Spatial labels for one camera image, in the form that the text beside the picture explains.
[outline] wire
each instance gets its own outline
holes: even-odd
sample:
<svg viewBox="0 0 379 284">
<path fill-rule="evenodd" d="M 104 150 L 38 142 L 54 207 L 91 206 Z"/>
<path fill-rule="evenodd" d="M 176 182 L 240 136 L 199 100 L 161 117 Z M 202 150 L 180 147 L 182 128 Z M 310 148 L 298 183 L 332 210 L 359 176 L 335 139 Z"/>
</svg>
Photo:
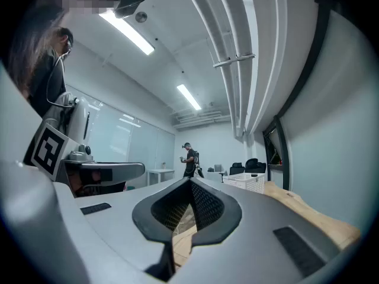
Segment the wire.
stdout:
<svg viewBox="0 0 379 284">
<path fill-rule="evenodd" d="M 70 52 L 71 52 L 71 49 L 69 49 L 69 50 L 67 51 L 67 53 L 64 53 L 63 55 L 61 55 L 61 56 L 58 58 L 58 60 L 57 60 L 56 63 L 54 64 L 54 67 L 53 67 L 53 69 L 52 69 L 52 72 L 50 73 L 50 76 L 49 76 L 49 78 L 48 78 L 48 80 L 47 80 L 47 85 L 46 85 L 46 101 L 47 101 L 50 105 L 53 105 L 53 106 L 55 106 L 55 107 L 61 107 L 61 108 L 72 108 L 72 107 L 73 107 L 73 105 L 61 105 L 61 104 L 57 104 L 57 103 L 50 102 L 50 101 L 49 101 L 49 96 L 48 96 L 50 79 L 51 79 L 52 76 L 53 76 L 54 70 L 55 70 L 55 68 L 57 67 L 59 61 L 62 62 L 62 66 L 63 66 L 63 68 L 64 68 L 62 58 L 65 57 L 65 56 L 67 56 Z"/>
</svg>

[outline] long hair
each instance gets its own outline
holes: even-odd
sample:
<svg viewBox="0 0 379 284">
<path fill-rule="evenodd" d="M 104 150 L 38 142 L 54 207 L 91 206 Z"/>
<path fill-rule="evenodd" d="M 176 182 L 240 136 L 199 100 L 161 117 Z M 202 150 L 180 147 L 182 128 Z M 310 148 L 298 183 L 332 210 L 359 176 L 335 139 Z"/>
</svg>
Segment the long hair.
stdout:
<svg viewBox="0 0 379 284">
<path fill-rule="evenodd" d="M 25 14 L 17 28 L 7 60 L 7 70 L 17 88 L 28 94 L 34 69 L 48 48 L 54 34 L 66 14 L 55 5 L 33 8 Z"/>
</svg>

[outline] black pants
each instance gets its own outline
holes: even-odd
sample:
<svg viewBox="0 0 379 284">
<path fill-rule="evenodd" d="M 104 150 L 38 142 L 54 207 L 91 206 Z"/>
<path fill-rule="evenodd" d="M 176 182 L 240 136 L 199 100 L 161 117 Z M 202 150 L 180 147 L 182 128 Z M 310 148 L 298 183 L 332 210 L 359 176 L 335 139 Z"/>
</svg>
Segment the black pants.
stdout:
<svg viewBox="0 0 379 284">
<path fill-rule="evenodd" d="M 195 169 L 196 169 L 196 168 L 194 168 L 193 170 L 188 170 L 188 169 L 186 169 L 186 170 L 184 171 L 183 178 L 184 178 L 184 177 L 193 177 L 193 176 L 194 176 Z"/>
</svg>

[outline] glass wall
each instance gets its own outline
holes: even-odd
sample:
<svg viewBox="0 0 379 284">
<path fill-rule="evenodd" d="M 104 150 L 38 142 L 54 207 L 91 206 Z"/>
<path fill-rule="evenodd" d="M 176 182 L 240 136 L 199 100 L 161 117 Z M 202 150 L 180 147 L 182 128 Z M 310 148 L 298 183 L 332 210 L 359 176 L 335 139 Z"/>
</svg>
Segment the glass wall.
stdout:
<svg viewBox="0 0 379 284">
<path fill-rule="evenodd" d="M 66 85 L 74 96 L 89 102 L 89 139 L 96 162 L 140 162 L 148 169 L 174 168 L 175 136 L 125 111 L 120 111 Z M 136 188 L 147 185 L 147 176 L 133 180 Z"/>
</svg>

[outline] ear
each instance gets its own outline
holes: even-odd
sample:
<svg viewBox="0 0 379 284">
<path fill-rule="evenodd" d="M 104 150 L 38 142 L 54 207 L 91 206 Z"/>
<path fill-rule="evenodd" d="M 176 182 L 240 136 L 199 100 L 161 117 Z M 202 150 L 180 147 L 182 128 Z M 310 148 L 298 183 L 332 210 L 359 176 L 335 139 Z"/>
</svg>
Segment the ear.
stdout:
<svg viewBox="0 0 379 284">
<path fill-rule="evenodd" d="M 59 42 L 61 42 L 61 43 L 64 43 L 64 42 L 66 42 L 67 41 L 67 39 L 69 38 L 69 36 L 68 35 L 63 35 L 63 36 L 61 36 L 61 38 L 60 38 L 60 41 Z"/>
</svg>

